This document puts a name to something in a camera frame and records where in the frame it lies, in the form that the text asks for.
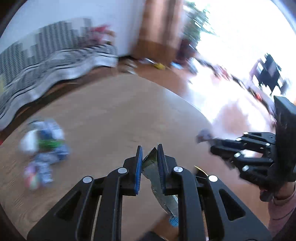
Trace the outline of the right hand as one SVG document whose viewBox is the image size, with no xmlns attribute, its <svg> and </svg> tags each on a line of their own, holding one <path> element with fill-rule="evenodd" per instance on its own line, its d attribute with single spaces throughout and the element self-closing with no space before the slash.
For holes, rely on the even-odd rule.
<svg viewBox="0 0 296 241">
<path fill-rule="evenodd" d="M 295 182 L 286 182 L 281 189 L 276 192 L 274 197 L 278 200 L 284 200 L 292 196 L 295 191 Z"/>
</svg>

